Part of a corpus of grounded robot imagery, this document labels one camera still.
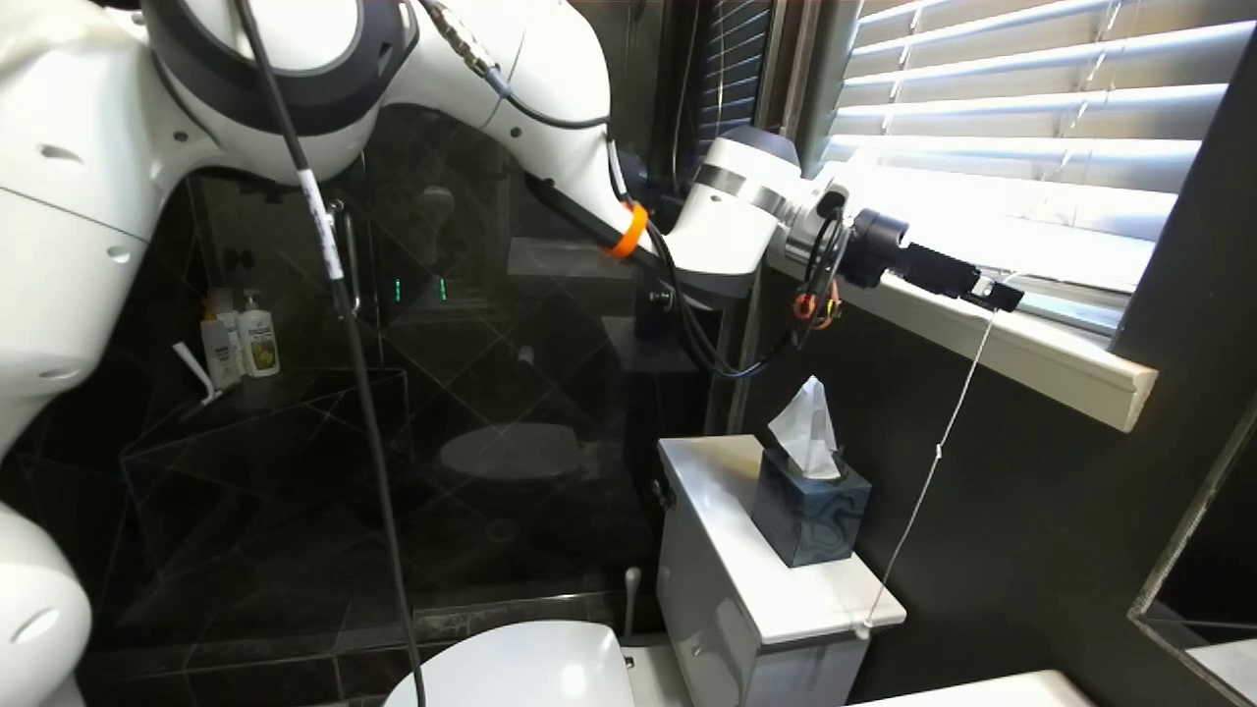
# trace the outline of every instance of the cable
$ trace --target cable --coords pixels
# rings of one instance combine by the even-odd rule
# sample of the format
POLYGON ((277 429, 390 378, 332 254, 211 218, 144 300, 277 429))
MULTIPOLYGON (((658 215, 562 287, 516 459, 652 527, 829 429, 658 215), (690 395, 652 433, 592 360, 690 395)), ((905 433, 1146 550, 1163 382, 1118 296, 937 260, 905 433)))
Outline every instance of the cable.
POLYGON ((617 201, 632 201, 630 183, 623 183, 623 166, 619 166, 619 148, 613 137, 606 137, 606 182, 613 183, 617 201))
POLYGON ((732 365, 732 360, 724 360, 719 348, 715 348, 715 342, 708 336, 703 323, 696 318, 685 287, 679 287, 673 246, 662 242, 662 235, 658 235, 655 225, 647 225, 647 238, 652 238, 655 254, 658 254, 658 277, 662 277, 662 287, 673 289, 673 304, 677 304, 677 326, 679 326, 685 352, 689 352, 699 368, 708 368, 708 373, 715 373, 715 378, 728 378, 728 382, 749 382, 749 378, 774 368, 785 352, 792 352, 792 348, 806 347, 806 330, 785 330, 785 332, 774 342, 774 348, 762 352, 757 360, 749 360, 749 365, 732 365))
POLYGON ((56 47, 71 47, 77 39, 126 39, 131 31, 122 31, 122 22, 114 17, 107 17, 94 2, 14 2, 2 8, 13 17, 2 17, 2 27, 22 27, 22 31, 9 31, 0 39, 0 76, 27 68, 33 60, 56 50, 56 47))
POLYGON ((377 404, 370 391, 370 373, 366 373, 366 352, 361 352, 361 336, 359 336, 359 318, 355 318, 355 304, 346 289, 346 273, 336 267, 332 242, 330 242, 330 215, 318 192, 318 182, 310 171, 310 161, 304 152, 304 143, 292 124, 262 31, 251 17, 251 0, 234 0, 234 17, 243 22, 246 47, 254 56, 260 78, 262 78, 262 95, 271 103, 271 112, 277 120, 284 144, 300 169, 306 205, 310 205, 310 218, 315 218, 315 238, 322 246, 326 260, 326 277, 330 277, 330 296, 332 296, 332 311, 343 318, 346 342, 351 342, 351 360, 355 360, 355 382, 359 382, 359 402, 361 402, 361 419, 366 419, 366 438, 370 438, 370 462, 377 475, 377 495, 380 495, 380 524, 383 524, 383 539, 390 539, 390 568, 394 568, 394 594, 397 594, 397 618, 399 618, 399 632, 404 632, 404 647, 407 647, 407 669, 414 669, 414 682, 418 682, 418 707, 423 707, 423 661, 421 661, 421 644, 407 622, 407 589, 404 589, 404 573, 399 573, 399 542, 397 542, 397 517, 394 517, 394 488, 390 488, 390 459, 383 459, 383 436, 380 436, 380 419, 377 419, 377 404))
POLYGON ((974 373, 977 373, 977 365, 981 365, 988 330, 994 330, 994 323, 988 323, 988 314, 984 314, 984 326, 981 326, 977 348, 974 348, 974 357, 970 357, 966 382, 958 385, 958 395, 954 395, 954 404, 950 404, 950 417, 947 417, 947 423, 944 423, 944 436, 935 438, 935 459, 932 459, 932 466, 927 466, 927 479, 924 479, 920 489, 915 489, 910 514, 909 514, 909 524, 905 524, 905 531, 898 531, 898 539, 895 539, 895 550, 890 550, 890 558, 888 558, 888 568, 876 577, 876 594, 873 594, 869 611, 865 611, 865 622, 861 622, 861 628, 856 628, 865 641, 873 637, 876 605, 882 602, 882 594, 888 594, 888 584, 890 584, 890 577, 895 577, 898 554, 905 554, 905 547, 909 547, 909 539, 910 539, 910 531, 915 531, 915 524, 920 524, 920 509, 924 509, 927 499, 932 499, 935 475, 937 475, 944 455, 947 455, 947 442, 950 442, 950 429, 954 429, 958 412, 962 412, 966 402, 970 402, 974 373))
POLYGON ((806 283, 806 287, 813 287, 817 273, 820 273, 820 251, 823 251, 820 238, 823 238, 829 225, 833 225, 833 218, 820 218, 817 238, 809 242, 809 263, 802 267, 802 283, 806 283))
POLYGON ((466 64, 473 76, 480 76, 505 106, 516 106, 518 112, 552 124, 552 129, 592 129, 606 124, 610 118, 552 118, 543 112, 534 106, 528 106, 491 68, 491 60, 476 47, 473 31, 458 31, 453 13, 437 0, 421 0, 427 18, 437 22, 440 39, 466 64))

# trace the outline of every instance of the wall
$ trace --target wall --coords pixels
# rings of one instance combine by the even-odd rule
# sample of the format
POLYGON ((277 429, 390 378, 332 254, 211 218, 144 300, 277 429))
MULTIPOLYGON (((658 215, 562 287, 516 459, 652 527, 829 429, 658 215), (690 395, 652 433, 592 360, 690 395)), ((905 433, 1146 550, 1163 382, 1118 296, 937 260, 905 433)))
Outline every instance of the wall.
MULTIPOLYGON (((910 618, 873 644, 856 699, 1066 669, 1098 702, 1223 702, 1127 607, 1257 387, 1250 124, 1252 50, 1115 342, 1163 373, 1130 436, 977 373, 890 582, 910 618)), ((789 283, 766 296, 785 306, 789 283)), ((749 412, 774 412, 806 373, 829 382, 850 455, 876 484, 861 554, 882 568, 966 360, 850 311, 753 387, 749 412)))
POLYGON ((1231 644, 1257 637, 1257 550, 1252 550, 1252 499, 1257 499, 1257 436, 1245 433, 1245 452, 1231 462, 1218 499, 1203 527, 1182 547, 1173 573, 1159 602, 1170 618, 1187 622, 1187 637, 1231 644))

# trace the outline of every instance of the toilet lid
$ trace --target toilet lid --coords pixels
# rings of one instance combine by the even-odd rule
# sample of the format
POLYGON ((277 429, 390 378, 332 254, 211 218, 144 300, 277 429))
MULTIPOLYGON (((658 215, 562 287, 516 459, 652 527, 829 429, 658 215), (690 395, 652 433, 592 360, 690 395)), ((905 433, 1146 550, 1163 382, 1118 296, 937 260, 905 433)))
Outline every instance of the toilet lid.
POLYGON ((440 448, 440 462, 466 479, 559 479, 580 466, 580 438, 564 423, 486 423, 440 448))
MULTIPOLYGON (((606 624, 528 622, 423 664, 427 707, 632 707, 619 641, 606 624)), ((404 675, 383 707, 418 707, 404 675)))

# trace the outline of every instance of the white cord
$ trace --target white cord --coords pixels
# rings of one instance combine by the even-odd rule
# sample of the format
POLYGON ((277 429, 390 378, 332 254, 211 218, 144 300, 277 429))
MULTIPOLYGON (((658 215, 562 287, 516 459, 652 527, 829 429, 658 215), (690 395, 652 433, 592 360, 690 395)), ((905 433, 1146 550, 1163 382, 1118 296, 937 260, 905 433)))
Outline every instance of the white cord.
POLYGON ((0 0, 0 76, 68 43, 131 39, 114 17, 81 0, 0 0))
POLYGON ((332 225, 336 225, 336 218, 326 213, 326 201, 322 201, 322 188, 318 188, 315 169, 300 169, 300 183, 304 183, 310 218, 315 218, 315 229, 318 229, 318 246, 322 246, 326 277, 346 277, 343 251, 336 251, 336 235, 332 235, 332 225))
POLYGON ((890 577, 895 577, 898 554, 905 554, 905 547, 909 547, 909 539, 910 539, 910 531, 915 531, 915 517, 920 517, 920 509, 924 509, 927 499, 932 499, 935 475, 937 475, 944 455, 947 455, 950 429, 954 429, 958 412, 962 412, 966 402, 970 402, 974 373, 977 373, 977 365, 981 365, 988 330, 994 330, 994 314, 984 314, 984 326, 981 326, 977 348, 974 348, 974 357, 970 357, 966 382, 958 385, 958 395, 954 395, 954 404, 950 404, 950 417, 947 417, 947 423, 944 423, 944 436, 935 438, 932 471, 927 471, 927 479, 924 479, 920 489, 915 489, 910 514, 909 514, 909 524, 905 524, 905 531, 898 531, 898 539, 895 539, 890 561, 888 561, 888 568, 876 577, 873 605, 869 605, 869 611, 865 611, 865 622, 861 622, 861 628, 856 628, 861 641, 873 637, 876 605, 882 602, 882 594, 888 594, 888 584, 890 584, 890 577))

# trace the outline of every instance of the window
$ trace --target window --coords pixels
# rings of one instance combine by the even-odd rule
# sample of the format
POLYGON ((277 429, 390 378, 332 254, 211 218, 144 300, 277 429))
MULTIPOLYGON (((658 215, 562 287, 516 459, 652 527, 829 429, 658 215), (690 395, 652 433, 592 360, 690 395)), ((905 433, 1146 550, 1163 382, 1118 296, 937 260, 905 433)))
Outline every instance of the window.
POLYGON ((835 2, 806 152, 1003 272, 1020 311, 1115 330, 1252 35, 1252 0, 835 2))
POLYGON ((762 68, 770 50, 774 0, 708 0, 699 39, 699 148, 736 129, 753 124, 762 68))

